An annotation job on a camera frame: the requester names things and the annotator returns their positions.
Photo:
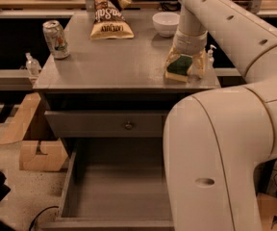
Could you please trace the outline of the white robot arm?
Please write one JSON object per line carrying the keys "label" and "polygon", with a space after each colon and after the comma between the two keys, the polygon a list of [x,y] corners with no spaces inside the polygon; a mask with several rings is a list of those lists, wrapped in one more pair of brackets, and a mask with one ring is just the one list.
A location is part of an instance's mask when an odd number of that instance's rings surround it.
{"label": "white robot arm", "polygon": [[179,101],[164,126],[175,231],[263,231],[254,169],[277,158],[277,28],[231,0],[179,0],[184,33],[203,26],[242,86]]}

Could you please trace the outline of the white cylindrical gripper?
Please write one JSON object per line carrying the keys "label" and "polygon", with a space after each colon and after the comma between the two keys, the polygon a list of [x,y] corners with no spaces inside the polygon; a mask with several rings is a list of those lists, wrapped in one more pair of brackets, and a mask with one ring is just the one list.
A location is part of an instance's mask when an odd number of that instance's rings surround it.
{"label": "white cylindrical gripper", "polygon": [[206,32],[204,32],[202,35],[191,36],[182,33],[180,30],[177,30],[173,38],[173,46],[170,48],[164,64],[165,71],[176,74],[176,70],[168,69],[168,67],[179,59],[180,54],[186,54],[190,56],[194,55],[192,57],[193,64],[191,72],[198,78],[202,78],[205,74],[206,67],[206,52],[204,51],[206,44]]}

